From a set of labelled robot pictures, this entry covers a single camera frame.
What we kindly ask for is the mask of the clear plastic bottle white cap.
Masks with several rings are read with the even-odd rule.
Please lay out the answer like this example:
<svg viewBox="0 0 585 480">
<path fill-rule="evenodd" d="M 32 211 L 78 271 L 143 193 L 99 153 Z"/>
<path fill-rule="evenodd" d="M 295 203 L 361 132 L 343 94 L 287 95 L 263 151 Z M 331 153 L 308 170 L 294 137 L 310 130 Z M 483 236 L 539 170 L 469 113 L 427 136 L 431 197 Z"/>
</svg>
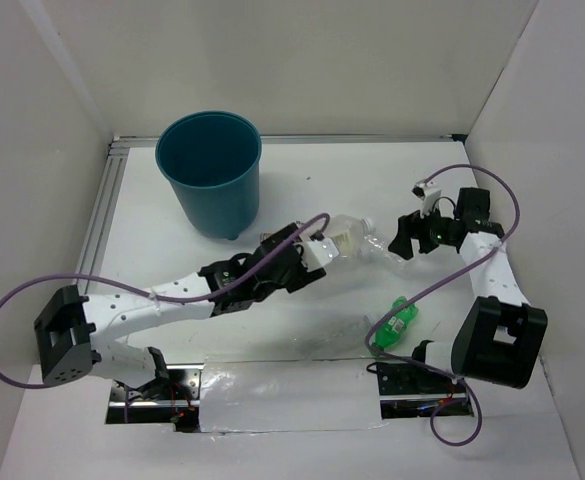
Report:
<svg viewBox="0 0 585 480">
<path fill-rule="evenodd" d="M 368 262 L 371 257 L 368 240 L 375 230 L 369 218 L 337 215 L 331 218 L 325 233 L 338 249 L 340 259 Z"/>
</svg>

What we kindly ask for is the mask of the crushed clear plastic bottle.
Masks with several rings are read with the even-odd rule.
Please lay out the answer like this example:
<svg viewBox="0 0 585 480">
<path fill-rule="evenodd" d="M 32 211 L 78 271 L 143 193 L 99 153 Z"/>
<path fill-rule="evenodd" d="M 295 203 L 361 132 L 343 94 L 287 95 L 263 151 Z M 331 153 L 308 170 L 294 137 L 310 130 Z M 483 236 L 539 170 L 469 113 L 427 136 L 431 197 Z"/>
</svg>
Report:
<svg viewBox="0 0 585 480">
<path fill-rule="evenodd" d="M 414 280 L 412 262 L 392 253 L 389 244 L 390 241 L 380 234 L 365 233 L 358 250 L 359 259 L 404 281 Z"/>
</svg>

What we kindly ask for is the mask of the large clear ribbed bottle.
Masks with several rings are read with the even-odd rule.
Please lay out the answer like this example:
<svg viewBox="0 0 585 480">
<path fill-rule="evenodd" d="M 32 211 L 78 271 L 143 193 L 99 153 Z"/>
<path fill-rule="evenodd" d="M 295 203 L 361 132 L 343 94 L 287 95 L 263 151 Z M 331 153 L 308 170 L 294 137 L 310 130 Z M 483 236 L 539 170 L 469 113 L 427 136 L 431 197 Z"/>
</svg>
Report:
<svg viewBox="0 0 585 480">
<path fill-rule="evenodd" d="M 298 339 L 294 349 L 301 358 L 308 360 L 355 356 L 363 347 L 370 327 L 367 316 L 343 317 L 313 332 L 309 338 Z"/>
</svg>

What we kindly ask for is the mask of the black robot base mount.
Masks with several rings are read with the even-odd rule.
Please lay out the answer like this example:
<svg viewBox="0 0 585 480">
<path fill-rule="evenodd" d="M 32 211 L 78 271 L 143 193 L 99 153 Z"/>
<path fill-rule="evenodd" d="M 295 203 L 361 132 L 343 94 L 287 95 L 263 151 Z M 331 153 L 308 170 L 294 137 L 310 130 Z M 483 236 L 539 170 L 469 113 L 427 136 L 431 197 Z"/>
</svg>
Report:
<svg viewBox="0 0 585 480">
<path fill-rule="evenodd" d="M 376 377 L 384 420 L 430 417 L 443 405 L 438 416 L 473 415 L 466 389 L 446 376 L 406 363 L 373 362 L 366 371 Z"/>
</svg>

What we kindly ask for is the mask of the green plastic bottle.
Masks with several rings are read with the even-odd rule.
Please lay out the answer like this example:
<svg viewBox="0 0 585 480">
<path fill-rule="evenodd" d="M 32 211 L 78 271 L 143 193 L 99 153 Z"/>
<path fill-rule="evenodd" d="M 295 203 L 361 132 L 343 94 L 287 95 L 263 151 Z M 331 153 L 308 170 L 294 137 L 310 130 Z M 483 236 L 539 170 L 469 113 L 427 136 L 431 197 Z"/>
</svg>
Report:
<svg viewBox="0 0 585 480">
<path fill-rule="evenodd" d="M 415 304 L 394 314 L 374 333 L 372 346 L 379 351 L 389 351 L 398 345 L 418 314 L 419 309 Z"/>
</svg>

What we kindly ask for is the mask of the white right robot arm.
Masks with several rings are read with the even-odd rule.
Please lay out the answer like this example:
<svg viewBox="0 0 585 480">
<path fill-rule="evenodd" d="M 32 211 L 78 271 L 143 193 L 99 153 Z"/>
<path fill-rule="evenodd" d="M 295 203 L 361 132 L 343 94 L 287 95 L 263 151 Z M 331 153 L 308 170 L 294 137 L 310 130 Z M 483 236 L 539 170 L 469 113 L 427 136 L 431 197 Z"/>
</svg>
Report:
<svg viewBox="0 0 585 480">
<path fill-rule="evenodd" d="M 427 254 L 450 246 L 469 266 L 485 255 L 490 259 L 472 269 L 469 277 L 476 299 L 451 343 L 426 342 L 415 350 L 419 361 L 408 379 L 420 392 L 432 391 L 443 371 L 515 389 L 532 375 L 548 318 L 534 308 L 516 284 L 508 261 L 502 226 L 490 220 L 490 193 L 480 188 L 459 190 L 451 217 L 440 213 L 441 189 L 420 183 L 413 194 L 419 210 L 398 219 L 397 235 L 389 251 L 405 260 L 413 257 L 412 242 Z"/>
</svg>

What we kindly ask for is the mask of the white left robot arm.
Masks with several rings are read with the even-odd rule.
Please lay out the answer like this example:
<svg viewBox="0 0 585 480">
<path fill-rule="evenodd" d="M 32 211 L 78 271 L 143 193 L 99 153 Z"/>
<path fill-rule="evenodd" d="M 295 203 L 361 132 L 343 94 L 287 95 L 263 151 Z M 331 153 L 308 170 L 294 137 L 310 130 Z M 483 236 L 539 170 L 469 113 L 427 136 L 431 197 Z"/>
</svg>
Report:
<svg viewBox="0 0 585 480">
<path fill-rule="evenodd" d="M 338 255 L 322 233 L 302 238 L 290 224 L 251 254 L 217 261 L 140 295 L 85 296 L 77 286 L 58 289 L 34 323 L 45 387 L 88 375 L 115 380 L 148 399 L 168 390 L 161 351 L 134 347 L 125 337 L 162 325 L 206 320 L 249 309 L 278 290 L 296 292 L 323 278 Z"/>
</svg>

